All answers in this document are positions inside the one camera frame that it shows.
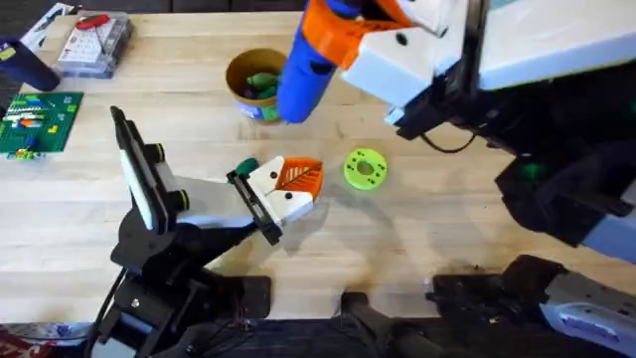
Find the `black bracket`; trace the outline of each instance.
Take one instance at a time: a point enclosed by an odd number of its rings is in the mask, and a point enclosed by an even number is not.
[[[237,188],[238,194],[253,215],[254,222],[267,241],[274,246],[278,244],[279,238],[282,236],[282,231],[276,223],[273,222],[267,210],[258,199],[258,196],[254,194],[249,183],[247,183],[248,178],[249,177],[245,174],[237,174],[235,171],[228,174],[228,181]]]

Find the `yellow object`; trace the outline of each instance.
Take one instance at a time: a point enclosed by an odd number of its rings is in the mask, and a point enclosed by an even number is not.
[[[0,61],[11,59],[16,54],[16,49],[8,48],[0,52]]]

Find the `black cable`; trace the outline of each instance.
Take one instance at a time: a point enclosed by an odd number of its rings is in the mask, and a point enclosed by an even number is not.
[[[437,150],[438,152],[444,153],[444,154],[457,154],[460,151],[468,148],[468,146],[470,144],[472,144],[472,142],[475,140],[475,138],[477,137],[477,134],[473,133],[473,135],[470,137],[470,139],[468,139],[468,142],[466,142],[466,144],[458,147],[458,148],[453,148],[453,149],[446,149],[446,148],[442,148],[439,145],[435,144],[432,140],[430,140],[430,138],[428,138],[426,136],[425,133],[423,133],[421,135],[421,138],[424,142],[426,142],[426,144],[430,145],[431,148]]]
[[[110,305],[110,302],[112,301],[112,297],[115,296],[115,291],[119,288],[125,276],[126,276],[126,269],[122,268],[119,274],[117,275],[115,282],[112,283],[112,286],[110,287],[110,291],[106,295],[106,298],[101,304],[101,308],[99,309],[97,318],[95,319],[95,322],[92,324],[92,326],[90,327],[90,331],[88,332],[86,347],[83,350],[83,358],[90,358],[90,352],[92,351],[92,346],[95,344],[95,341],[97,340],[97,326],[99,325],[99,323],[101,323],[101,320],[106,314],[106,310],[108,309],[108,306]]]

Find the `screw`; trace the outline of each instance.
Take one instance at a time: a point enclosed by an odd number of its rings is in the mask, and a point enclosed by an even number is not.
[[[406,44],[408,44],[408,40],[406,39],[406,36],[403,33],[396,34],[396,41],[398,44],[402,46],[406,46]]]
[[[490,109],[488,111],[488,113],[486,113],[486,116],[491,118],[491,119],[496,117],[497,115],[499,115],[499,110],[497,110],[497,109]]]

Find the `green lego baseplate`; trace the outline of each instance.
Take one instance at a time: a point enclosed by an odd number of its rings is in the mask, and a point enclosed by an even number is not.
[[[82,97],[79,92],[16,94],[0,122],[0,153],[63,151]]]

